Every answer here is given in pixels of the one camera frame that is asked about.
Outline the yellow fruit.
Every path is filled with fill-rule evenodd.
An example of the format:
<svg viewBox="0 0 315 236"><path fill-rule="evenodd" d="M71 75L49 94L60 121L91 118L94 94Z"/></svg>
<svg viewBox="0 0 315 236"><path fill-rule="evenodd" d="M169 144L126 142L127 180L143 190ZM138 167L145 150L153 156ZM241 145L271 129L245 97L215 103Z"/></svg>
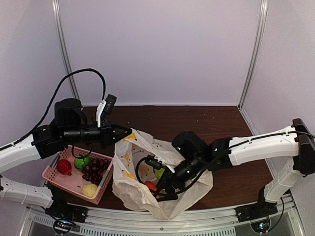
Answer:
<svg viewBox="0 0 315 236"><path fill-rule="evenodd" d="M98 186L92 183L85 184L81 187L82 194L86 197L92 198L96 191Z"/></svg>

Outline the beige plastic bag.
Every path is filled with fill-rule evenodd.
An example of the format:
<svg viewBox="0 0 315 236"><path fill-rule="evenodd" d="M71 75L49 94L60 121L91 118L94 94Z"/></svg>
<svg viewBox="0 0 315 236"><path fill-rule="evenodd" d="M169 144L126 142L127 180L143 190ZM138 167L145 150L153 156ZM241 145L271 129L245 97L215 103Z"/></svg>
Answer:
<svg viewBox="0 0 315 236"><path fill-rule="evenodd" d="M148 155L156 156L164 164L176 167L184 158L170 142L155 139L152 135L132 130L126 138L115 144L113 193L122 200L124 206L134 211L149 211L156 219L171 220L202 199L213 187L213 175L205 171L199 180L177 200L158 201L145 181L157 183L153 168L141 163Z"/></svg>

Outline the orange fruit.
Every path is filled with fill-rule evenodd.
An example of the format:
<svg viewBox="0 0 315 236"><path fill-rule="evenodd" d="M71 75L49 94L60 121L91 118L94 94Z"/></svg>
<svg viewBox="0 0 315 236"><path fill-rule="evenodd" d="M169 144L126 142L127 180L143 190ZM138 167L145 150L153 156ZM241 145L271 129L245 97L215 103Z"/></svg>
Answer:
<svg viewBox="0 0 315 236"><path fill-rule="evenodd" d="M156 185L155 185L153 182L151 182L151 181L146 181L146 182L145 182L145 185L146 185L149 189L151 189L151 190L153 190L153 191L156 191L156 190L157 190Z"/></svg>

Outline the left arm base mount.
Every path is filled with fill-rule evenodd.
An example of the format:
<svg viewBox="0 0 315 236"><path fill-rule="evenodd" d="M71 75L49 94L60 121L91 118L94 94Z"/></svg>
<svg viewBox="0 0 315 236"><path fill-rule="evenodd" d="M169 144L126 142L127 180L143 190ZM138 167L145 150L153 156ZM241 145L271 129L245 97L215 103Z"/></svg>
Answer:
<svg viewBox="0 0 315 236"><path fill-rule="evenodd" d="M76 223L85 223L88 209L83 206L68 204L63 191L58 188L49 188L52 193L53 203L44 208L44 212L54 219L53 230L57 235L65 235L76 227Z"/></svg>

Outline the dark red grape bunch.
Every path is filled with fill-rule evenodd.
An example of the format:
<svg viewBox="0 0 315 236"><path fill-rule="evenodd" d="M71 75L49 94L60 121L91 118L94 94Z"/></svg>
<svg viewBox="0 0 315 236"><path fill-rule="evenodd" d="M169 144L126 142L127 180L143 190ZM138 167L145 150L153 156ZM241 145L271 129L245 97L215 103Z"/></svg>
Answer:
<svg viewBox="0 0 315 236"><path fill-rule="evenodd" d="M108 159L90 159L86 157L82 167L82 178L92 184L100 185L105 171L108 169L110 161Z"/></svg>

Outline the green pear fruit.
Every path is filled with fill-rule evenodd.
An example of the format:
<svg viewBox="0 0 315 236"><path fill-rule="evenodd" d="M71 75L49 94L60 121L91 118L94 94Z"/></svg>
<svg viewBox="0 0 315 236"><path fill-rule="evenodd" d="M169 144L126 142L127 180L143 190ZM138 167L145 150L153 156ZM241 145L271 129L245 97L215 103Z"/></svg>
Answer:
<svg viewBox="0 0 315 236"><path fill-rule="evenodd" d="M155 174L156 178L160 179L162 177L164 171L165 171L165 168L161 168L159 170L154 169L154 174Z"/></svg>

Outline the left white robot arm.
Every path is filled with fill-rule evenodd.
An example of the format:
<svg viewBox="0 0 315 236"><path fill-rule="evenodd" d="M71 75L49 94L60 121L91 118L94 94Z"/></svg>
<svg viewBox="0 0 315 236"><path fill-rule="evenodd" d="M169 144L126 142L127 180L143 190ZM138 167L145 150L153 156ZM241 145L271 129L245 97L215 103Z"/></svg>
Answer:
<svg viewBox="0 0 315 236"><path fill-rule="evenodd" d="M113 101L102 100L96 110L96 121L89 124L78 99L64 99L55 104L55 117L49 125L38 124L29 134L0 148L0 171L3 173L26 162L45 159L68 145L99 143L102 148L113 145L132 130L107 121ZM57 193L47 187L36 187L0 178L1 200L15 201L50 208L59 218L71 213L68 204L57 199Z"/></svg>

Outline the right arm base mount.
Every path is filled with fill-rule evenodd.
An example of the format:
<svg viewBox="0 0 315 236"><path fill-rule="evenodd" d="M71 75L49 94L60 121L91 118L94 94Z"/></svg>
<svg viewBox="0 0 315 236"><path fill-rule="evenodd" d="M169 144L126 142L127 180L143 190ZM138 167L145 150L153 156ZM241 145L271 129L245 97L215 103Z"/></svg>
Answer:
<svg viewBox="0 0 315 236"><path fill-rule="evenodd" d="M264 189L265 187L262 187L258 192L256 203L235 208L238 222L251 221L252 230L258 234L270 232L270 215L278 212L277 203L266 202Z"/></svg>

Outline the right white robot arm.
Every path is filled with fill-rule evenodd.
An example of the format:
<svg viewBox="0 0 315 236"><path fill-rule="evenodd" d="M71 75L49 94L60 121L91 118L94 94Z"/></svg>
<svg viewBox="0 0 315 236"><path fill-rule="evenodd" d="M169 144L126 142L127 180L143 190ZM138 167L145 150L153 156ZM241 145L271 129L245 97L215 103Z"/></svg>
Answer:
<svg viewBox="0 0 315 236"><path fill-rule="evenodd" d="M272 205L299 179L315 172L315 137L297 118L284 129L250 137L214 140L207 144L194 132L185 131L172 141L172 147L184 158L173 171L165 170L155 196L161 201L175 200L188 191L205 171L218 171L244 163L274 157L289 157L278 176L260 191L252 212L264 216Z"/></svg>

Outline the red fruit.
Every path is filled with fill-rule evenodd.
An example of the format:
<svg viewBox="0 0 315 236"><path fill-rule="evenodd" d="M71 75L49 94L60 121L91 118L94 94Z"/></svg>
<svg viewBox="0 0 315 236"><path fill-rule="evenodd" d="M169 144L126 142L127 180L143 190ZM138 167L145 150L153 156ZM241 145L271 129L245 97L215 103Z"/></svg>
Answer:
<svg viewBox="0 0 315 236"><path fill-rule="evenodd" d="M57 163L57 171L62 175L70 176L72 171L71 163L65 159L59 160Z"/></svg>

